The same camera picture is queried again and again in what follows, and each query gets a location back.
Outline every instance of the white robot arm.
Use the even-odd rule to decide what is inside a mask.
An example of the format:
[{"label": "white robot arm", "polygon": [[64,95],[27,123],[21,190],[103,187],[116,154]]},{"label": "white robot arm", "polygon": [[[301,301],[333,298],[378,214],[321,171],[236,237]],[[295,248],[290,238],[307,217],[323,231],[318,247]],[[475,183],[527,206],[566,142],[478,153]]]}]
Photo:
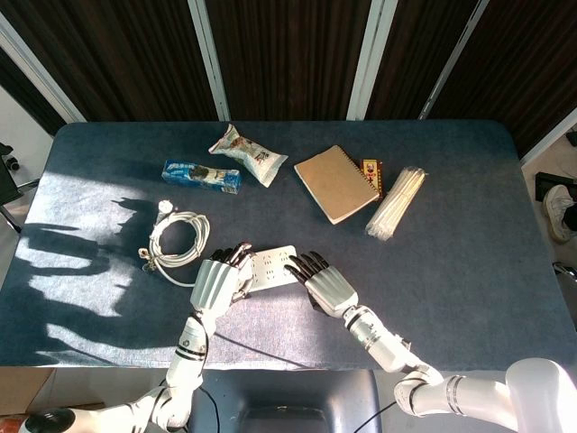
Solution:
[{"label": "white robot arm", "polygon": [[395,399],[409,415],[454,413],[499,424],[520,433],[577,431],[577,391],[553,361],[531,358],[509,367],[506,384],[454,375],[447,378],[410,352],[410,343],[391,334],[373,311],[357,305],[358,295],[319,254],[291,257],[285,266],[309,293],[313,307],[344,326],[387,372],[407,375]]},{"label": "white robot arm", "polygon": [[252,283],[251,245],[217,250],[200,265],[190,297],[192,313],[166,374],[166,384],[139,400],[103,410],[56,409],[30,416],[20,433],[143,433],[149,422],[165,431],[188,423],[192,394],[202,384],[210,337],[215,320],[231,303],[242,298]]}]

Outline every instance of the white power strip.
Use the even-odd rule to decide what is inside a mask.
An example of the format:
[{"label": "white power strip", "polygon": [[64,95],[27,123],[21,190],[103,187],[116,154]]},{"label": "white power strip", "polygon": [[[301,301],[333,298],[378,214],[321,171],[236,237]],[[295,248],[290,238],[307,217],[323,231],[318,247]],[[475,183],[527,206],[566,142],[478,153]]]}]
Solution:
[{"label": "white power strip", "polygon": [[251,291],[297,282],[297,279],[285,269],[285,264],[292,264],[289,259],[290,255],[297,255],[297,250],[292,245],[256,253],[252,257],[252,277],[254,280]]}]

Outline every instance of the shoe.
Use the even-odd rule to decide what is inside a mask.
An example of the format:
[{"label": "shoe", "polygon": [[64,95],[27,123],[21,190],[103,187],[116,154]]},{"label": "shoe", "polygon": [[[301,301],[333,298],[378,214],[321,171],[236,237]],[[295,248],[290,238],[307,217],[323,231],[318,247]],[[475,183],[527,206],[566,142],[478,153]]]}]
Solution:
[{"label": "shoe", "polygon": [[559,244],[564,244],[577,235],[563,222],[565,210],[575,204],[569,195],[567,187],[555,185],[547,191],[543,198],[543,210],[549,219],[549,233]]}]

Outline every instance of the gray tablecloth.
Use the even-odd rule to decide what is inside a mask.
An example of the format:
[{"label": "gray tablecloth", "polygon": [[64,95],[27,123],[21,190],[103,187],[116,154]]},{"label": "gray tablecloth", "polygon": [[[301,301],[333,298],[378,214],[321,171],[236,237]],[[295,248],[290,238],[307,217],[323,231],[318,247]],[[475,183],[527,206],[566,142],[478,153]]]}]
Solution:
[{"label": "gray tablecloth", "polygon": [[[205,214],[203,257],[250,240],[317,250],[361,303],[443,370],[503,369],[543,356],[572,362],[575,332],[548,262],[510,136],[484,121],[237,122],[289,158],[265,189],[245,169],[238,196],[166,184],[168,158],[240,168],[207,148],[222,123],[71,124],[56,137],[0,291],[1,365],[166,366],[190,290],[141,270],[159,200]],[[408,165],[429,174],[387,243],[364,234],[367,206],[332,226],[293,165],[340,144],[384,161],[385,189]],[[166,248],[183,251],[175,226]],[[178,272],[193,281],[200,261]],[[376,364],[340,320],[310,308],[297,284],[234,304],[207,366],[332,369]]]}]

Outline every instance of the notebook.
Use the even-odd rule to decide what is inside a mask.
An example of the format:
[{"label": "notebook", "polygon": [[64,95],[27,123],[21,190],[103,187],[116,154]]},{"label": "notebook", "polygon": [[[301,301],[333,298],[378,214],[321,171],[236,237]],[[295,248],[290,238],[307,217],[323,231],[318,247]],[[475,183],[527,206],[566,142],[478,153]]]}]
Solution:
[{"label": "notebook", "polygon": [[340,223],[379,196],[339,146],[295,165],[295,170],[333,224]]}]

